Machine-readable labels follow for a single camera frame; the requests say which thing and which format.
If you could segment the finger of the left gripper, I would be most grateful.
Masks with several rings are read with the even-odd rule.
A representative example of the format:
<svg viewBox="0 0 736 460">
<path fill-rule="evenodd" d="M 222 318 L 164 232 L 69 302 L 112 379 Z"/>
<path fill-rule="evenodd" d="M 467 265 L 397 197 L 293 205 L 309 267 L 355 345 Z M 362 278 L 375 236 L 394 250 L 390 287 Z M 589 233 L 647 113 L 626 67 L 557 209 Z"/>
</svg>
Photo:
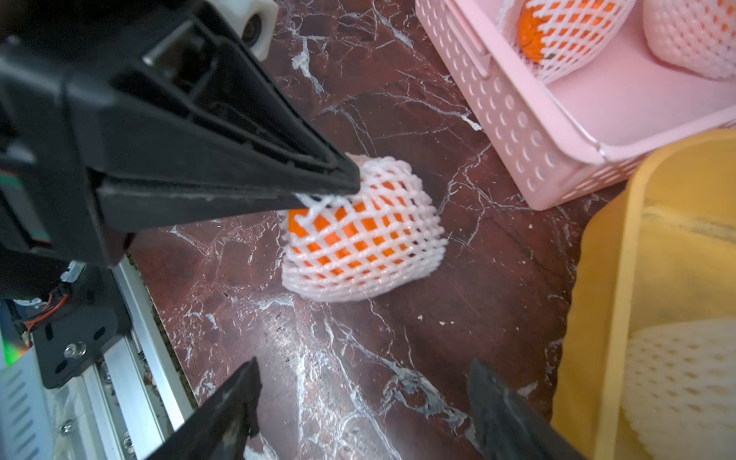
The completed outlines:
<svg viewBox="0 0 736 460">
<path fill-rule="evenodd" d="M 97 199 L 106 225 L 128 233 L 302 206 L 302 197 L 348 197 L 360 191 L 360 170 L 347 155 L 331 172 L 289 167 L 245 187 L 105 179 Z"/>
<path fill-rule="evenodd" d="M 344 171 L 210 3 L 120 1 L 79 30 L 66 95 L 92 170 Z"/>
</svg>

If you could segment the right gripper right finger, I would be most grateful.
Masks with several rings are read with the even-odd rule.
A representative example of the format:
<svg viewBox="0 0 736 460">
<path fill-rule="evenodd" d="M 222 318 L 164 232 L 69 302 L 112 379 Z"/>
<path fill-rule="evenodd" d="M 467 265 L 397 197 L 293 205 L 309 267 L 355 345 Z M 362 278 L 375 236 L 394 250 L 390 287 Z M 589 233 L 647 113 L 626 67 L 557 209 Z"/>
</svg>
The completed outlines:
<svg viewBox="0 0 736 460">
<path fill-rule="evenodd" d="M 486 459 L 581 459 L 535 408 L 488 364 L 473 360 L 467 391 L 478 449 Z"/>
</svg>

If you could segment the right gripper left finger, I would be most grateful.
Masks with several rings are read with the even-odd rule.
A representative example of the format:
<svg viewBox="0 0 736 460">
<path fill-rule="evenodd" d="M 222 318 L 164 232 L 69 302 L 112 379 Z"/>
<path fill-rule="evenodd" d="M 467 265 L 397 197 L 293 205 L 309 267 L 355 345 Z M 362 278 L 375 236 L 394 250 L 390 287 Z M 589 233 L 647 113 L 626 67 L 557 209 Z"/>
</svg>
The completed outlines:
<svg viewBox="0 0 736 460">
<path fill-rule="evenodd" d="M 149 457 L 243 459 L 247 441 L 260 431 L 257 407 L 261 391 L 258 360 L 251 358 Z"/>
</svg>

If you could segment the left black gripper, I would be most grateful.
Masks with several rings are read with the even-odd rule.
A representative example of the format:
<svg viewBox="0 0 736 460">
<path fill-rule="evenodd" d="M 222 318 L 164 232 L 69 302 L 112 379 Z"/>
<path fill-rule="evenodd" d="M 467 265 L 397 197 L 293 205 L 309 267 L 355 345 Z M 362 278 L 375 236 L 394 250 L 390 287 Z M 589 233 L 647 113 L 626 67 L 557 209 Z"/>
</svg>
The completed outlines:
<svg viewBox="0 0 736 460">
<path fill-rule="evenodd" d="M 1 57 L 44 38 L 57 51 L 84 44 L 78 29 L 134 23 L 172 11 L 170 1 L 4 1 Z M 1 82 L 1 295 L 46 295 L 68 261 L 114 266 L 133 234 L 172 224 L 167 184 L 121 180 L 102 212 L 99 184 L 74 144 L 66 115 L 65 65 L 40 61 L 19 85 Z"/>
</svg>

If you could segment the white foam net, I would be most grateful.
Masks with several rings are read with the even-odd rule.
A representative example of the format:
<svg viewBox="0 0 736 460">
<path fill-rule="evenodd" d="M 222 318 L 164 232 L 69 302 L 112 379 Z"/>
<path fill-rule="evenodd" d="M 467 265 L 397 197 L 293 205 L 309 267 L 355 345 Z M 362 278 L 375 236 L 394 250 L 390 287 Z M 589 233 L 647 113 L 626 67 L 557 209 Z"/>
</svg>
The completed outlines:
<svg viewBox="0 0 736 460">
<path fill-rule="evenodd" d="M 621 406 L 655 459 L 733 459 L 735 320 L 635 332 L 628 342 Z"/>
</svg>

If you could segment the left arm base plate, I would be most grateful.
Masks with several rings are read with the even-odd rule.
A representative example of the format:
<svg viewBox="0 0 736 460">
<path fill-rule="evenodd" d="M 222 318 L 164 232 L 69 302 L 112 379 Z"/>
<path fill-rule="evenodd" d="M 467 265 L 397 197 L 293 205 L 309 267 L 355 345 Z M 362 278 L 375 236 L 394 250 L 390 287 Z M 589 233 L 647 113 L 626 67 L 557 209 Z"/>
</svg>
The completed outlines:
<svg viewBox="0 0 736 460">
<path fill-rule="evenodd" d="M 78 377 L 131 330 L 113 271 L 88 266 L 74 283 L 61 282 L 51 305 L 30 320 L 43 386 L 60 388 Z"/>
</svg>

